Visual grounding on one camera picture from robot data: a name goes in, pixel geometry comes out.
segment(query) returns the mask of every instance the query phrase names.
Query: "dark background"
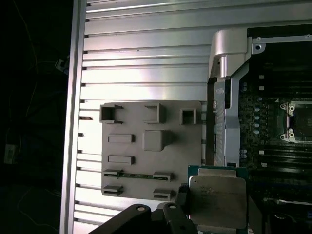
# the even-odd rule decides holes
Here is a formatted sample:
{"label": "dark background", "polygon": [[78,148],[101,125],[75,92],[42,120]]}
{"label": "dark background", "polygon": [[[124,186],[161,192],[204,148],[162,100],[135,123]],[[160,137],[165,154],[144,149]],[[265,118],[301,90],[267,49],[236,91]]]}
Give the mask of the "dark background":
{"label": "dark background", "polygon": [[[1,233],[57,233],[68,76],[54,66],[70,53],[73,1],[15,3],[31,41],[13,0],[3,3]],[[3,163],[6,142],[20,146],[14,165]]]}

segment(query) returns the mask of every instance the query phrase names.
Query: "ribbed metal panel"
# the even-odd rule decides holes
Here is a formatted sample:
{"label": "ribbed metal panel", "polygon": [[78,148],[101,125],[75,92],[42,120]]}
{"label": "ribbed metal panel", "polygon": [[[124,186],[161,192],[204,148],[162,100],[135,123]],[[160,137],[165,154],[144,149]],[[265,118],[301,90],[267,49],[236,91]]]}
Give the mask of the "ribbed metal panel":
{"label": "ribbed metal panel", "polygon": [[312,3],[291,0],[87,0],[79,9],[84,12],[74,14],[86,20],[76,36],[83,55],[71,60],[78,73],[72,73],[70,84],[77,89],[72,114],[79,118],[67,126],[74,147],[71,164],[64,165],[64,174],[71,176],[64,180],[62,214],[69,217],[61,233],[88,233],[131,204],[155,209],[159,203],[102,196],[100,104],[199,100],[205,112],[216,31],[312,21]]}

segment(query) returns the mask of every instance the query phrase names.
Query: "metal frame edge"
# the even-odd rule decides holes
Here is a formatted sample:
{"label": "metal frame edge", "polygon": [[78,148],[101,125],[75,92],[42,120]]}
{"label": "metal frame edge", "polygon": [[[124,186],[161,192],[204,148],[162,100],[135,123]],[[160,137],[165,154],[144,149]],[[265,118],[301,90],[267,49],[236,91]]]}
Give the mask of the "metal frame edge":
{"label": "metal frame edge", "polygon": [[86,0],[74,0],[59,225],[61,234],[73,233],[74,226],[78,118],[86,6]]}

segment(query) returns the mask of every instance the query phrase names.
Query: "rectangular plastic tab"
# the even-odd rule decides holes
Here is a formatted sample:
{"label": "rectangular plastic tab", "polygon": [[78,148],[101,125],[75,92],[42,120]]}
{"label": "rectangular plastic tab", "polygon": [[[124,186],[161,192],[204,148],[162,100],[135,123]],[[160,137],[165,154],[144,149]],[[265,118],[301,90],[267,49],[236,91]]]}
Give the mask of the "rectangular plastic tab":
{"label": "rectangular plastic tab", "polygon": [[103,190],[103,195],[118,196],[122,193],[122,186],[120,185],[106,185]]}
{"label": "rectangular plastic tab", "polygon": [[122,170],[115,170],[115,169],[106,169],[103,174],[104,175],[118,175]]}
{"label": "rectangular plastic tab", "polygon": [[132,165],[134,164],[135,157],[133,156],[115,156],[115,155],[108,155],[107,161],[114,162],[114,163],[124,163]]}
{"label": "rectangular plastic tab", "polygon": [[154,198],[170,200],[172,191],[165,189],[155,189],[153,192]]}
{"label": "rectangular plastic tab", "polygon": [[170,182],[172,177],[173,177],[173,174],[170,172],[155,172],[153,174],[153,178],[161,178],[161,179],[164,179],[168,182]]}
{"label": "rectangular plastic tab", "polygon": [[109,134],[107,140],[109,143],[132,143],[134,136],[132,134]]}

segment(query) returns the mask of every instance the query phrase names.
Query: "screw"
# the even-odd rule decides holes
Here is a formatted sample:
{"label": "screw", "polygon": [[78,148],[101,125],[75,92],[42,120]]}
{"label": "screw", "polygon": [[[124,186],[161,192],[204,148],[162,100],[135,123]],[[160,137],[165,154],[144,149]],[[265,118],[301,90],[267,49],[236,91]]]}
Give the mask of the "screw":
{"label": "screw", "polygon": [[224,93],[224,89],[220,88],[216,90],[217,94],[223,94]]}

